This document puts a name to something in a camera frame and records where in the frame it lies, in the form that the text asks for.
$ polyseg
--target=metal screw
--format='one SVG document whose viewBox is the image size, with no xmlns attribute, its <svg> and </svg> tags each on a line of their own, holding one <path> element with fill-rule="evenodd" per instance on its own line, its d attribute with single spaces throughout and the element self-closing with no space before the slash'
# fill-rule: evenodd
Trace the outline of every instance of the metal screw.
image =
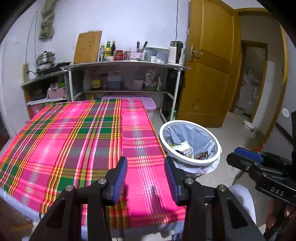
<svg viewBox="0 0 296 241">
<path fill-rule="evenodd" d="M 219 185 L 218 186 L 218 189 L 220 190 L 220 191 L 222 191 L 222 192 L 224 192 L 224 191 L 226 191 L 227 190 L 227 187 L 225 186 L 225 185 Z"/>
<path fill-rule="evenodd" d="M 107 182 L 107 180 L 105 179 L 105 178 L 100 178 L 99 180 L 98 180 L 98 183 L 99 184 L 105 184 Z"/>
<path fill-rule="evenodd" d="M 185 179 L 185 182 L 186 182 L 187 184 L 192 184 L 192 183 L 194 182 L 194 180 L 193 180 L 192 178 L 186 178 L 186 179 Z"/>
<path fill-rule="evenodd" d="M 65 189 L 66 189 L 66 191 L 70 192 L 70 191 L 73 190 L 73 186 L 72 185 L 68 185 L 68 186 L 66 186 Z"/>
</svg>

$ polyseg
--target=electric kettle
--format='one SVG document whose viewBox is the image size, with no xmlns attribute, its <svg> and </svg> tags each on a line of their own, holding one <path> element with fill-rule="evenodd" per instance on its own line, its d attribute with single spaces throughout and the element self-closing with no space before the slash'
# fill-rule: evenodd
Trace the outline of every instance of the electric kettle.
<svg viewBox="0 0 296 241">
<path fill-rule="evenodd" d="M 171 41 L 168 53 L 168 63 L 183 65 L 184 49 L 181 41 Z"/>
</svg>

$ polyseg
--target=yellow power strip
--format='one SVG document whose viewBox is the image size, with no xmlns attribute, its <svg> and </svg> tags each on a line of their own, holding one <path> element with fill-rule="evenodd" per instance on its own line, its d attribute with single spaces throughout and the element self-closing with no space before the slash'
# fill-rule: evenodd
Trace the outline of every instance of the yellow power strip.
<svg viewBox="0 0 296 241">
<path fill-rule="evenodd" d="M 29 81 L 29 64 L 25 63 L 22 65 L 22 81 L 23 83 Z"/>
</svg>

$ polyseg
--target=wooden door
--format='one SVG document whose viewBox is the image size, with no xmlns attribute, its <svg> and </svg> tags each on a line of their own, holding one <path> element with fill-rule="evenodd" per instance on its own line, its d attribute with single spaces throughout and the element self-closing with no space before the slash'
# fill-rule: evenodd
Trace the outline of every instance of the wooden door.
<svg viewBox="0 0 296 241">
<path fill-rule="evenodd" d="M 204 127 L 221 127 L 232 101 L 238 74 L 239 16 L 220 0 L 191 1 L 187 60 L 178 119 Z"/>
</svg>

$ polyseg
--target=wooden cutting board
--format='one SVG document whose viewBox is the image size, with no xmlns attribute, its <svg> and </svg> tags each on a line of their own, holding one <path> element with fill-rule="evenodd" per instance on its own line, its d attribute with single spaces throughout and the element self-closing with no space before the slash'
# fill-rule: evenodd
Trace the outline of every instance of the wooden cutting board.
<svg viewBox="0 0 296 241">
<path fill-rule="evenodd" d="M 79 34 L 73 64 L 98 61 L 102 31 Z"/>
</svg>

